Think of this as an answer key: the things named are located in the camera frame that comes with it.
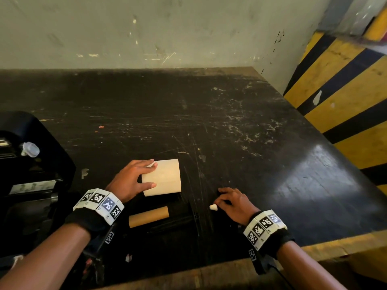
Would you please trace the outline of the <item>brown cardboard tube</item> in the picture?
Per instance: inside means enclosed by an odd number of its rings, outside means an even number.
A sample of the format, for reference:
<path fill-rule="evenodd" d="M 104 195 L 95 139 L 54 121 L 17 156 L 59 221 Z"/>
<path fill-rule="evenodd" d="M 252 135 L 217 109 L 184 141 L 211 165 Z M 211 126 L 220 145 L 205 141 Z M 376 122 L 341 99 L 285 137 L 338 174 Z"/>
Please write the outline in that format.
<path fill-rule="evenodd" d="M 168 206 L 130 215 L 128 224 L 131 229 L 169 218 Z"/>

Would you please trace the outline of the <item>person's left hand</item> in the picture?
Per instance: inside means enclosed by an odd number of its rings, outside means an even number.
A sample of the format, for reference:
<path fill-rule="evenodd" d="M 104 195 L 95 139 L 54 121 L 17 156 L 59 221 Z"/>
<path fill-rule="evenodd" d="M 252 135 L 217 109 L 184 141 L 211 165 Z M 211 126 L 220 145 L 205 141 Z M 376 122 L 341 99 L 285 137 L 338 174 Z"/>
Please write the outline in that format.
<path fill-rule="evenodd" d="M 156 170 L 157 163 L 150 160 L 132 160 L 106 186 L 105 190 L 113 193 L 122 203 L 132 200 L 137 193 L 138 178 Z"/>

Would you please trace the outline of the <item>yellow black striped pillar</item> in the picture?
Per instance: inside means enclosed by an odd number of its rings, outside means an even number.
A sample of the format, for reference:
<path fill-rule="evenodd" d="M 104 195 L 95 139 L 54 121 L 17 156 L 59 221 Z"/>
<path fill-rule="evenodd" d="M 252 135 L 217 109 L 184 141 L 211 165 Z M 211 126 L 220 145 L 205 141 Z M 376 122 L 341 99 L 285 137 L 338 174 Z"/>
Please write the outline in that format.
<path fill-rule="evenodd" d="M 283 96 L 387 195 L 387 2 L 360 40 L 316 31 Z"/>

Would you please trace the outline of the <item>person's right forearm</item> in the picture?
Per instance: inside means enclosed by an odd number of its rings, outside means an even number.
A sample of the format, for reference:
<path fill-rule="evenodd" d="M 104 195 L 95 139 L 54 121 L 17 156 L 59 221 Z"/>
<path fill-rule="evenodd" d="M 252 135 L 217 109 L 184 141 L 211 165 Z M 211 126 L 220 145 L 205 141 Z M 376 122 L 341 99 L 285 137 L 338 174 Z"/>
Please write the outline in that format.
<path fill-rule="evenodd" d="M 293 241 L 283 244 L 277 259 L 287 277 L 301 290 L 347 290 Z"/>

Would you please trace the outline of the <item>white marker left wristband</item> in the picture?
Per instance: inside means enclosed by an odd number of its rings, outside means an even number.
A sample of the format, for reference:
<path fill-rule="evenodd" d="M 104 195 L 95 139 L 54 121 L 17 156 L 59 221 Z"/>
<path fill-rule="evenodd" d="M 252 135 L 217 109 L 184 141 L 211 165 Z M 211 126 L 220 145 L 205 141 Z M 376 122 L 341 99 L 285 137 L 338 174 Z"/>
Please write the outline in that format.
<path fill-rule="evenodd" d="M 123 212 L 124 204 L 111 192 L 88 190 L 65 218 L 65 224 L 77 224 L 91 239 L 106 234 Z"/>

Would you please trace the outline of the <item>black label printer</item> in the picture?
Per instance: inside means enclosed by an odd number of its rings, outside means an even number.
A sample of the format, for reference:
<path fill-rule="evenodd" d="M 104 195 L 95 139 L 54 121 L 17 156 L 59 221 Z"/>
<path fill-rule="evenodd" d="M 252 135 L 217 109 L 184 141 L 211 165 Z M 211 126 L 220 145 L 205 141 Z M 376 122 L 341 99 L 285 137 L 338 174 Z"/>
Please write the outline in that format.
<path fill-rule="evenodd" d="M 40 149 L 36 158 L 21 156 L 21 144 Z M 74 179 L 68 153 L 34 115 L 0 111 L 0 263 L 25 255 L 48 237 L 58 195 Z"/>

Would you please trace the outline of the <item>clear plastic cap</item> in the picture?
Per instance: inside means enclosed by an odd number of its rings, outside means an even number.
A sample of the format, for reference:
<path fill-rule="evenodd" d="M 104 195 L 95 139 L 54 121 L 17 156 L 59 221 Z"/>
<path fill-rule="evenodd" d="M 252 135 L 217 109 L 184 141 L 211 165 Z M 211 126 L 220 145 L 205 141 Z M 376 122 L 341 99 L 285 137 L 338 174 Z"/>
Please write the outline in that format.
<path fill-rule="evenodd" d="M 21 156 L 36 158 L 39 154 L 40 149 L 36 144 L 29 141 L 21 144 Z"/>

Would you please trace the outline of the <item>white marker right wristband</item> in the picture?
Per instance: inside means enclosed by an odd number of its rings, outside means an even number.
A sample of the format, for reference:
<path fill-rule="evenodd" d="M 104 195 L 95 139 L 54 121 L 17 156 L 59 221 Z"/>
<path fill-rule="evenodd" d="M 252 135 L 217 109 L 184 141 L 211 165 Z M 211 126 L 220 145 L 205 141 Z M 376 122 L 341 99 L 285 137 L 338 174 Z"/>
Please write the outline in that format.
<path fill-rule="evenodd" d="M 273 210 L 255 213 L 244 228 L 243 235 L 250 243 L 252 261 L 257 259 L 257 253 L 277 260 L 279 249 L 287 242 L 294 241 L 285 223 Z"/>

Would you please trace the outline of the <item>white marker wristband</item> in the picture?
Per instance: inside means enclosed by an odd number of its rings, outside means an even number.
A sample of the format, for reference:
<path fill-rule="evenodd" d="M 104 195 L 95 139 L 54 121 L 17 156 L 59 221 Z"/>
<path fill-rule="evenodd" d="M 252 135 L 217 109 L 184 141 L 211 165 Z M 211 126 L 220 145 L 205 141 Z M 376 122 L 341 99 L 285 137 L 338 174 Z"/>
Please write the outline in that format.
<path fill-rule="evenodd" d="M 279 249 L 287 242 L 294 241 L 285 223 L 273 210 L 255 213 L 244 228 L 243 235 L 250 243 L 252 261 L 257 259 L 257 253 L 277 260 Z"/>
<path fill-rule="evenodd" d="M 77 224 L 91 239 L 106 234 L 123 212 L 124 204 L 111 192 L 88 190 L 65 218 L 65 224 Z"/>

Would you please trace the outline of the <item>person's left forearm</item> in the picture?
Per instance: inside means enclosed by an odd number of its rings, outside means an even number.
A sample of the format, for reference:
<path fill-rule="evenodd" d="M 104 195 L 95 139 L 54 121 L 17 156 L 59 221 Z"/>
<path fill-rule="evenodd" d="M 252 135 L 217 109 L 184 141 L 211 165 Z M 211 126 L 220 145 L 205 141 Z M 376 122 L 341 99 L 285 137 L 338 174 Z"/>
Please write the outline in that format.
<path fill-rule="evenodd" d="M 65 224 L 0 279 L 0 290 L 59 290 L 90 242 L 78 224 Z"/>

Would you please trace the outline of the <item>person's right hand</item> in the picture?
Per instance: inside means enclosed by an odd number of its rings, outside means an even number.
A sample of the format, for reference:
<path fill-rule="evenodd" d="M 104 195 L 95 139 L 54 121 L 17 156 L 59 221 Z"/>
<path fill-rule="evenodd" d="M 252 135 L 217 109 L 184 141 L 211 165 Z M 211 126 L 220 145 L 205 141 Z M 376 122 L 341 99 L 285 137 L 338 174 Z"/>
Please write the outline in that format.
<path fill-rule="evenodd" d="M 221 187 L 218 189 L 220 195 L 215 200 L 229 200 L 231 209 L 223 211 L 234 222 L 247 226 L 254 216 L 257 216 L 261 210 L 258 209 L 248 197 L 237 188 Z"/>

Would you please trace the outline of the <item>cream paper label roll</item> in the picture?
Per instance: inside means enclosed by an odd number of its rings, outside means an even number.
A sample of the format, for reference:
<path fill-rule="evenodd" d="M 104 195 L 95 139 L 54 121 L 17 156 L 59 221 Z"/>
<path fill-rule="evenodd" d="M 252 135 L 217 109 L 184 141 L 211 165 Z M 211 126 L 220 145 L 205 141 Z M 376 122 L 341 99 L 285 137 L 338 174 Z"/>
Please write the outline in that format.
<path fill-rule="evenodd" d="M 144 195 L 156 196 L 172 193 L 180 193 L 181 176 L 178 159 L 155 161 L 157 168 L 151 173 L 141 176 L 142 183 L 156 183 L 156 187 L 144 191 Z"/>

